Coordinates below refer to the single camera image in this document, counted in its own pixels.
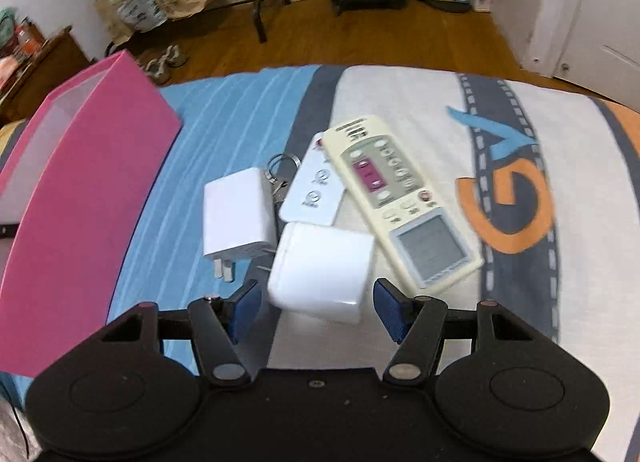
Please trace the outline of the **cream purple-button remote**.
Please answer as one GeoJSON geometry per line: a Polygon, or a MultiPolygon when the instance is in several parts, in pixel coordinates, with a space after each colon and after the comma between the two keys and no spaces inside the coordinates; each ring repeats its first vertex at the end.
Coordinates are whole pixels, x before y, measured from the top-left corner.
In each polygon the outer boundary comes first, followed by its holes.
{"type": "Polygon", "coordinates": [[[469,227],[383,119],[360,116],[333,126],[322,145],[404,294],[436,295],[480,269],[469,227]]]}

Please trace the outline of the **white folding-plug charger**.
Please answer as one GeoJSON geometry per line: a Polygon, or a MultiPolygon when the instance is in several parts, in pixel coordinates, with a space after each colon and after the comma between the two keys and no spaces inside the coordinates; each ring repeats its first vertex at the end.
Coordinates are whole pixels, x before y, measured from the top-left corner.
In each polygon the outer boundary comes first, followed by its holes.
{"type": "Polygon", "coordinates": [[[203,256],[215,277],[232,282],[234,265],[277,246],[271,185],[257,167],[206,183],[203,197],[203,256]]]}

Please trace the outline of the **large white charger cube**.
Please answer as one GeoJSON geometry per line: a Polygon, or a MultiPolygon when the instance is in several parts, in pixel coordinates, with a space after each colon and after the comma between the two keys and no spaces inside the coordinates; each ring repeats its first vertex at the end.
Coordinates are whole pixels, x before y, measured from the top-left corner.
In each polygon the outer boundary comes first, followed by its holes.
{"type": "Polygon", "coordinates": [[[267,283],[270,303],[323,320],[357,324],[375,238],[362,232],[288,223],[267,283]]]}

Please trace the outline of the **white fan remote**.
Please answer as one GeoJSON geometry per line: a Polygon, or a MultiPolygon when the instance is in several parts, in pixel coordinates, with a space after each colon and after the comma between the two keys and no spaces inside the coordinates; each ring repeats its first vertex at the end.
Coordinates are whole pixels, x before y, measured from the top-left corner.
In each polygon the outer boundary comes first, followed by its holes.
{"type": "Polygon", "coordinates": [[[323,133],[316,133],[293,178],[279,209],[283,222],[305,222],[332,226],[340,208],[345,187],[326,157],[323,133]]]}

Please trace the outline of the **pink storage box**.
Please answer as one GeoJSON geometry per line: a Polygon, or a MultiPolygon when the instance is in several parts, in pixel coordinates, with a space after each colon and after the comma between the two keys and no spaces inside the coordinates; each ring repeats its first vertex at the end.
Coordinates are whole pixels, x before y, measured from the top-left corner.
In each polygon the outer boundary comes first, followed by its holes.
{"type": "Polygon", "coordinates": [[[180,118],[127,52],[54,89],[1,171],[1,369],[33,378],[104,326],[180,118]]]}

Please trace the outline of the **striped bed sheet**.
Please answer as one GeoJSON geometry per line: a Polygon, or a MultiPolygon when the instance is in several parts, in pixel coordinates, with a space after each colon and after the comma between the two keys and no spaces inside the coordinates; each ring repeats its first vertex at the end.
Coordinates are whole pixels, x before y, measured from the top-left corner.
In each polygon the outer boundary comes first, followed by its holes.
{"type": "Polygon", "coordinates": [[[321,131],[366,116],[386,130],[373,153],[407,190],[374,198],[403,223],[441,209],[482,257],[444,293],[490,298],[587,364],[611,398],[596,445],[639,456],[639,117],[629,108],[471,74],[385,66],[303,66],[175,84],[182,128],[154,185],[111,312],[174,308],[229,294],[203,254],[208,182],[303,155],[321,131]]]}

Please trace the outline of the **pair of shoes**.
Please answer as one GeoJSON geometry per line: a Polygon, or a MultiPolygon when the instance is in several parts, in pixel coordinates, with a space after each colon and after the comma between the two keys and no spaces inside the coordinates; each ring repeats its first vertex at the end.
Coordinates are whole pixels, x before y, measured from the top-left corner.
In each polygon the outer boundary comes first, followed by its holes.
{"type": "Polygon", "coordinates": [[[178,44],[171,44],[158,58],[152,58],[142,66],[142,70],[150,81],[157,86],[163,86],[171,78],[174,68],[183,66],[188,62],[188,56],[180,49],[178,44]]]}

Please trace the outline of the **small brown paper bag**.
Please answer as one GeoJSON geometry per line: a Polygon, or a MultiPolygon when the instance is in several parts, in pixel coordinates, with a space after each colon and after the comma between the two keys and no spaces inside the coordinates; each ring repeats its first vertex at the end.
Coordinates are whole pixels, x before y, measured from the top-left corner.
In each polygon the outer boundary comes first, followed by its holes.
{"type": "Polygon", "coordinates": [[[134,31],[119,17],[115,7],[108,0],[96,0],[94,7],[111,42],[115,46],[126,44],[134,31]]]}

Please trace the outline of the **wooden nightstand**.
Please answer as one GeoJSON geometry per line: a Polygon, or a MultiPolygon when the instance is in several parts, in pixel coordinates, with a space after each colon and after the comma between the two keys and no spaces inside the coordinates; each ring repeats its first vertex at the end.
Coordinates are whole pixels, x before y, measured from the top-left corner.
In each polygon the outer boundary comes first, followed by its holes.
{"type": "Polygon", "coordinates": [[[31,118],[47,95],[92,62],[66,26],[46,41],[22,75],[1,96],[1,124],[31,118]]]}

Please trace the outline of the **white patterned bag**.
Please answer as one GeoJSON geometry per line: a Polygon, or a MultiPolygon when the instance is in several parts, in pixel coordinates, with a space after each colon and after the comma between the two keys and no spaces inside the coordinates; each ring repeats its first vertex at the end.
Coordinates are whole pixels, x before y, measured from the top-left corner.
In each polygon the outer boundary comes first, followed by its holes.
{"type": "Polygon", "coordinates": [[[155,0],[125,0],[116,9],[119,18],[135,32],[149,32],[168,17],[155,0]]]}

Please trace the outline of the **white door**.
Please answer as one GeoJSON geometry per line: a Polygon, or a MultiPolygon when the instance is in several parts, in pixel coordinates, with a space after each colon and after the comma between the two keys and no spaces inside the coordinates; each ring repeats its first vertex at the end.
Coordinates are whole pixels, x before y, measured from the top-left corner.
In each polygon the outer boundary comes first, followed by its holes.
{"type": "Polygon", "coordinates": [[[580,0],[556,76],[639,108],[639,0],[580,0]]]}

